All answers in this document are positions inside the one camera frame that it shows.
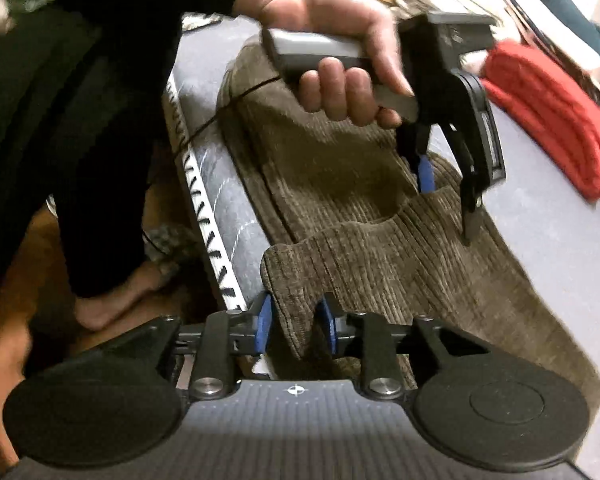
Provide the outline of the left forearm dark sleeve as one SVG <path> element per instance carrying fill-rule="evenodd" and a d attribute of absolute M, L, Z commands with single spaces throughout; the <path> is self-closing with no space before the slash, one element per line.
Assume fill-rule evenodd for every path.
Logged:
<path fill-rule="evenodd" d="M 0 37 L 0 287 L 48 198 L 81 298 L 144 262 L 151 133 L 187 12 L 235 0 L 54 0 Z"/>

